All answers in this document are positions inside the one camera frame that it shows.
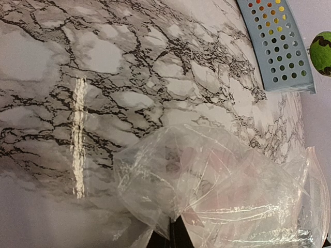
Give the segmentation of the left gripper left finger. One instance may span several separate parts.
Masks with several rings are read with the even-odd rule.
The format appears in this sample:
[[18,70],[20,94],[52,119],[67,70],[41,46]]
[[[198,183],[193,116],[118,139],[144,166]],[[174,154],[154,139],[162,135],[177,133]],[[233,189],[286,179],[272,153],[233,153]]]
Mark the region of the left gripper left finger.
[[153,231],[152,236],[147,244],[147,248],[171,248],[171,240],[161,236]]

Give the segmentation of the green fake vegetable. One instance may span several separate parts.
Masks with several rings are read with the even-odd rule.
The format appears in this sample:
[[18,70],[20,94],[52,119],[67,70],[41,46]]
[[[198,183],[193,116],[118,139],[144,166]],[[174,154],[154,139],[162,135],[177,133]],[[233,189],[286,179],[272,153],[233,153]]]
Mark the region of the green fake vegetable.
[[316,71],[323,76],[330,77],[330,31],[321,32],[315,36],[309,53]]

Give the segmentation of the clear zip top bag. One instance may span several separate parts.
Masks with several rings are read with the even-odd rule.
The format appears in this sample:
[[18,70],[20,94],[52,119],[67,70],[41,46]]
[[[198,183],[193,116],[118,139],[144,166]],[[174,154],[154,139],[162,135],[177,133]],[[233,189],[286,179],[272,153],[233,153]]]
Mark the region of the clear zip top bag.
[[322,247],[330,197],[313,147],[277,164],[223,128],[161,128],[114,157],[125,207],[195,247]]

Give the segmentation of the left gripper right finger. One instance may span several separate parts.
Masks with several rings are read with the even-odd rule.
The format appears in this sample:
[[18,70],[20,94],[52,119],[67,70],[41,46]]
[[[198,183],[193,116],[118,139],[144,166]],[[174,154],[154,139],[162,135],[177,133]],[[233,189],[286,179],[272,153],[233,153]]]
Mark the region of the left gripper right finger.
[[194,248],[181,216],[170,223],[170,248]]

